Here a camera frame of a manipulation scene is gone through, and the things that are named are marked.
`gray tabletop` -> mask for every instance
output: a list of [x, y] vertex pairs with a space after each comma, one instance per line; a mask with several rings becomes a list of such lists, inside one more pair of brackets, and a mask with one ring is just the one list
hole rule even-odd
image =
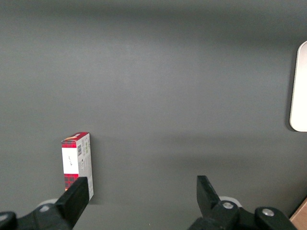
[[289, 115], [307, 2], [0, 3], [0, 207], [64, 190], [61, 140], [91, 133], [76, 230], [187, 229], [196, 176], [253, 212], [307, 193]]

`screw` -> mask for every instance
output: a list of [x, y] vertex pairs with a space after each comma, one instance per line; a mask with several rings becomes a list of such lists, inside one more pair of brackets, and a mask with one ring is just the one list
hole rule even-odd
[[273, 212], [272, 210], [268, 209], [268, 208], [264, 208], [264, 209], [262, 210], [262, 213], [263, 213], [264, 215], [268, 216], [268, 217], [272, 217], [272, 216], [275, 215], [274, 212]]
[[224, 202], [223, 206], [224, 208], [227, 208], [227, 209], [232, 209], [234, 207], [234, 205], [229, 202]]
[[47, 205], [44, 205], [41, 207], [41, 209], [39, 210], [40, 212], [47, 212], [49, 210], [49, 207]]
[[4, 214], [0, 216], [0, 221], [4, 221], [5, 219], [7, 219], [7, 217], [9, 217], [8, 214]]

